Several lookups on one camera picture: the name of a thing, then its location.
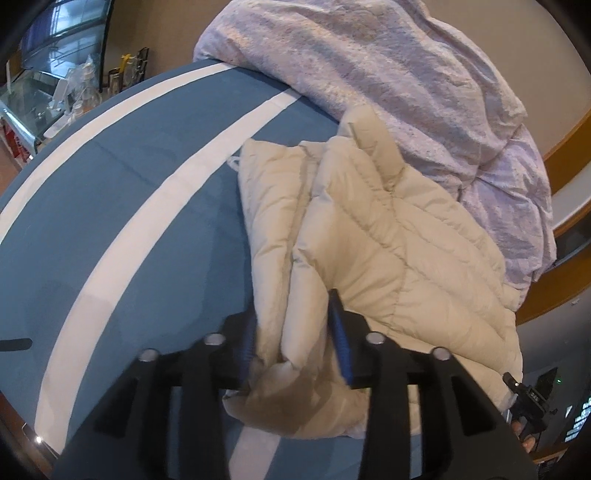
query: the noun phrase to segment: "puffer jacket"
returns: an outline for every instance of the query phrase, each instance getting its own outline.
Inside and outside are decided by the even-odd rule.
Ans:
[[[363,433],[368,392],[348,389],[327,334],[327,291],[372,330],[420,352],[444,346],[491,400],[522,378],[505,262],[440,186],[402,159],[371,107],[349,110],[326,143],[248,141],[239,163],[258,315],[249,388],[227,411],[284,436]],[[411,428],[420,428],[410,392]]]

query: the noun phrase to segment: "finger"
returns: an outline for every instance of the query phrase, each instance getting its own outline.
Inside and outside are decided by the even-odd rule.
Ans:
[[[513,433],[515,433],[517,436],[519,436],[521,432],[523,432],[523,428],[524,425],[519,420],[514,420],[511,422],[511,429],[513,430]]]
[[[523,445],[523,448],[525,449],[525,451],[526,451],[527,453],[530,453],[530,452],[533,450],[534,446],[535,446],[535,438],[534,438],[534,437],[532,437],[531,435],[530,435],[530,436],[528,436],[528,437],[527,437],[527,438],[526,438],[526,439],[523,441],[522,445]]]

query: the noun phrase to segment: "bottle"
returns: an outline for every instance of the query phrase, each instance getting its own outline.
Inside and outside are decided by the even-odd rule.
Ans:
[[[98,89],[95,87],[95,66],[87,62],[82,67],[82,91],[78,101],[82,103],[83,113],[89,112],[95,106],[100,105],[101,98]]]

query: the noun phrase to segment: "white stripe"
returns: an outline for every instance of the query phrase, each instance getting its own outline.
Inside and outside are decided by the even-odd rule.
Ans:
[[[205,181],[258,130],[299,98],[286,90],[226,128],[145,201],[96,264],[66,317],[41,383],[35,431],[57,452],[90,357],[132,277]]]
[[[66,138],[33,170],[0,213],[0,244],[2,244],[10,227],[20,215],[23,208],[25,208],[28,201],[33,198],[33,195],[36,194],[43,183],[91,138],[101,133],[108,126],[121,120],[125,115],[165,93],[232,68],[234,67],[225,63],[216,63],[164,80],[114,105],[105,113],[92,119],[77,132]]]
[[[265,480],[281,437],[244,427],[230,457],[232,480]]]

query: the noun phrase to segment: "yellow object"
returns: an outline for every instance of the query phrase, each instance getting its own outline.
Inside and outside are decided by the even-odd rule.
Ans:
[[[131,58],[131,53],[128,53],[127,55],[121,55],[121,64],[119,65],[119,73],[123,74],[124,70],[125,70],[125,65],[127,64],[127,61]]]

